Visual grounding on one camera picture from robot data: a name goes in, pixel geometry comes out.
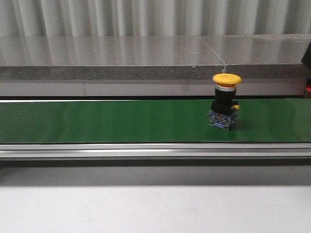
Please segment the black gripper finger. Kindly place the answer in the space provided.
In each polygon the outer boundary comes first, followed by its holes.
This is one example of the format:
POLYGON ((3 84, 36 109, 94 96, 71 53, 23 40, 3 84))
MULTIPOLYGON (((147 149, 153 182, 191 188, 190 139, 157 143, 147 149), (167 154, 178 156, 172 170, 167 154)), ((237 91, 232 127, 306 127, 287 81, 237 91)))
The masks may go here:
POLYGON ((309 71, 311 71, 311 43, 308 45, 301 62, 309 71))

